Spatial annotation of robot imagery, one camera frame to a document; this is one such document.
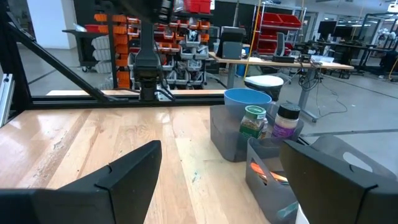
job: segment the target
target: metal table leg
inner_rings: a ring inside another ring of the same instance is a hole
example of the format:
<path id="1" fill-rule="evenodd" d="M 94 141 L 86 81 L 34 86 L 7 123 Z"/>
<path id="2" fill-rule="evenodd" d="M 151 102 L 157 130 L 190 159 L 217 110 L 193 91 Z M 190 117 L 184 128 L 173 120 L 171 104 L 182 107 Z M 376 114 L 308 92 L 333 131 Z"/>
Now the metal table leg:
<path id="1" fill-rule="evenodd" d="M 307 75 L 309 77 L 309 80 L 313 80 L 315 77 L 315 71 L 313 68 L 309 68 Z M 301 91 L 301 95 L 300 95 L 300 99 L 298 101 L 298 106 L 301 108 L 301 112 L 306 114 L 307 116 L 312 118 L 312 122 L 316 123 L 317 120 L 319 119 L 317 116 L 315 116 L 313 113 L 307 111 L 305 109 L 305 106 L 307 105 L 307 100 L 308 100 L 308 96 L 310 95 L 310 91 Z"/>
<path id="2" fill-rule="evenodd" d="M 229 64 L 228 69 L 228 82 L 226 84 L 226 88 L 229 90 L 230 88 L 234 88 L 234 79 L 235 79 L 235 67 L 236 64 Z"/>

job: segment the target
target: office chair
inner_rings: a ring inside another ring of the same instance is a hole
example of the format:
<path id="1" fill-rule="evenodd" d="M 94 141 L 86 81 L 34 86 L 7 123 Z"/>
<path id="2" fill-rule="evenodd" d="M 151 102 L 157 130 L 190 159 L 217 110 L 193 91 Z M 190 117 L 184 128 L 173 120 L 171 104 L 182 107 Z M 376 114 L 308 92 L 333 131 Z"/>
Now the office chair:
<path id="1" fill-rule="evenodd" d="M 285 34 L 278 32 L 277 33 L 277 45 L 275 49 L 275 56 L 283 56 L 285 54 Z"/>

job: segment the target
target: gray floor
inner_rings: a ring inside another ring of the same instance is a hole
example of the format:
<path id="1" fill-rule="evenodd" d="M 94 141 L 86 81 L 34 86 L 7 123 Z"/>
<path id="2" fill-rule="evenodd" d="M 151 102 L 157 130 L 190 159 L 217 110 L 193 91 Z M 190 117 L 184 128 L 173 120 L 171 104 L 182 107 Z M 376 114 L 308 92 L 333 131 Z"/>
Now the gray floor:
<path id="1" fill-rule="evenodd" d="M 76 49 L 49 50 L 51 54 L 70 67 L 93 86 L 101 86 L 107 81 L 108 74 L 83 73 L 78 68 Z M 22 61 L 32 95 L 45 95 L 51 90 L 79 90 L 79 88 L 53 67 L 39 59 L 27 49 L 20 49 Z M 249 69 L 251 75 L 260 74 L 256 67 Z M 226 83 L 226 75 L 219 75 Z M 306 117 L 303 137 L 314 142 L 320 135 L 330 133 L 356 147 L 361 152 L 385 165 L 398 175 L 398 143 L 394 136 L 398 133 L 398 85 L 377 79 L 374 75 L 366 77 L 351 76 L 349 80 L 325 77 L 323 85 L 310 92 L 307 108 L 318 115 L 344 111 L 331 91 L 347 107 L 345 113 L 335 113 L 312 123 Z M 244 87 L 241 78 L 235 79 L 235 87 Z M 214 80 L 208 80 L 206 89 L 223 89 Z M 280 102 L 287 100 L 298 102 L 301 88 L 295 77 L 291 85 L 285 85 L 280 94 Z"/>

